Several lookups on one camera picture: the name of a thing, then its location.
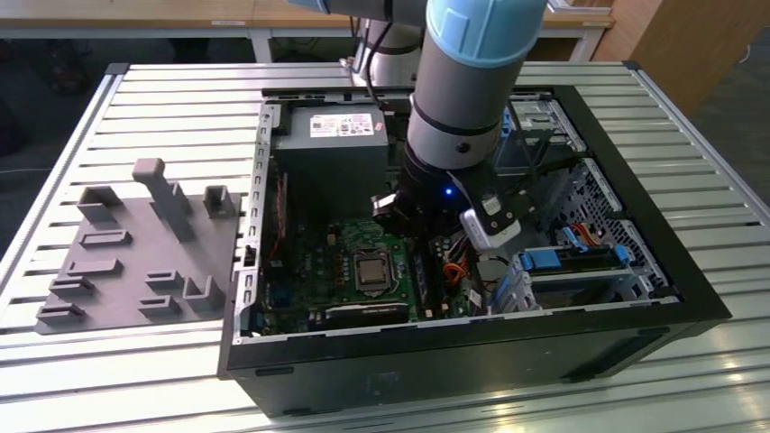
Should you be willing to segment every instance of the open computer tower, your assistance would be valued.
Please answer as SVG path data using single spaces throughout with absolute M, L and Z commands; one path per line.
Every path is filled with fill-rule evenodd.
M 518 141 L 501 114 L 490 162 L 532 200 L 504 249 L 389 235 L 370 198 L 412 90 L 378 89 L 386 111 L 353 88 L 264 92 L 221 374 L 272 417 L 606 377 L 731 317 L 573 87 L 516 89 Z

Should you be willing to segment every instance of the white table leg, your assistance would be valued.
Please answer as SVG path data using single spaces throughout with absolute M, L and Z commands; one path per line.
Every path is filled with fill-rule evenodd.
M 258 63 L 273 63 L 274 53 L 270 50 L 272 32 L 269 29 L 250 29 L 252 47 Z
M 593 52 L 597 51 L 604 34 L 605 28 L 585 29 L 569 61 L 592 61 Z

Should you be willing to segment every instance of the wooden desk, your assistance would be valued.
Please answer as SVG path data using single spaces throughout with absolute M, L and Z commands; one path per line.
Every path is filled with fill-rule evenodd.
M 249 38 L 254 0 L 0 0 L 0 38 Z
M 5 27 L 207 28 L 252 24 L 254 0 L 3 0 Z
M 541 37 L 569 41 L 564 60 L 589 60 L 613 23 L 609 16 L 546 12 Z M 318 14 L 285 0 L 0 0 L 7 39 L 244 37 L 257 61 L 272 63 L 274 37 L 349 36 L 346 16 Z
M 350 36 L 350 21 L 345 15 L 318 14 L 285 0 L 254 0 L 252 22 L 252 42 L 261 63 L 273 62 L 270 39 L 274 37 Z M 589 61 L 605 29 L 613 27 L 615 22 L 606 15 L 552 14 L 546 11 L 541 38 L 573 40 L 569 60 Z

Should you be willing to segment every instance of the slotted aluminum surface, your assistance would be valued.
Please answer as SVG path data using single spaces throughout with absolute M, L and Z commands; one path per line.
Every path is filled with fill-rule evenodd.
M 215 379 L 219 321 L 38 336 L 35 314 L 77 233 L 85 186 L 110 183 L 122 197 L 145 196 L 131 164 L 161 156 L 187 193 L 225 184 L 246 195 L 261 89 L 349 84 L 334 64 L 134 66 L 105 79 L 0 265 L 0 430 L 769 428 L 767 208 L 644 73 L 617 63 L 532 63 L 520 83 L 578 87 L 724 297 L 729 323 L 606 380 L 298 419 L 266 418 L 238 385 Z

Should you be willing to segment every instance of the gray 3d printed holder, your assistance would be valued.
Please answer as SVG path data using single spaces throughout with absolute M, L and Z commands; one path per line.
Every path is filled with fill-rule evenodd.
M 142 159 L 134 179 L 153 198 L 119 198 L 89 187 L 85 219 L 35 331 L 95 329 L 213 320 L 224 316 L 240 233 L 241 195 L 225 186 L 185 195 L 165 178 L 165 162 Z

